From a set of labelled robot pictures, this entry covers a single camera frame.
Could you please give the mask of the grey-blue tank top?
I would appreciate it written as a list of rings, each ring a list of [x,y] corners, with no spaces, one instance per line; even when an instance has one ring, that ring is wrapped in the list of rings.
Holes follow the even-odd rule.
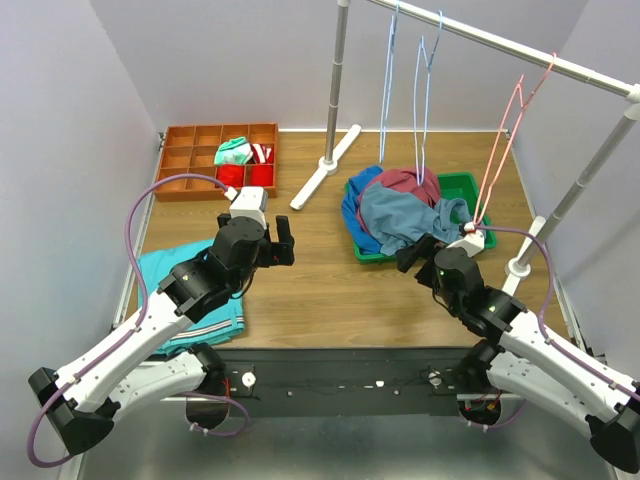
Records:
[[[440,199],[434,207],[409,192],[373,183],[362,195],[359,213],[380,253],[393,256],[425,234],[450,244],[461,237],[461,226],[472,221],[462,198]]]

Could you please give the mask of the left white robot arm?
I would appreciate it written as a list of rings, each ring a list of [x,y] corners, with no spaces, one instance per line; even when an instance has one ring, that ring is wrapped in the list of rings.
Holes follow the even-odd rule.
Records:
[[[34,465],[49,465],[35,454],[42,420],[75,456],[104,440],[127,413],[154,401],[174,395],[221,399],[216,392],[223,385],[224,363],[205,343],[153,368],[139,367],[169,339],[240,298],[257,269],[294,263],[287,217],[276,218],[276,241],[267,225],[250,217],[223,214],[218,223],[212,245],[175,265],[136,314],[70,364],[41,367],[29,377],[41,405],[28,435]]]

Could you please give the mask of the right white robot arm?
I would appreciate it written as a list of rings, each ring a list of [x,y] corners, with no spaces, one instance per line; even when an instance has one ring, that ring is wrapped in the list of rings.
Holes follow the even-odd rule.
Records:
[[[425,261],[417,282],[479,342],[459,364],[469,390],[516,394],[585,435],[619,470],[639,471],[639,383],[557,335],[513,295],[487,285],[475,259],[430,235],[396,254],[408,271]]]

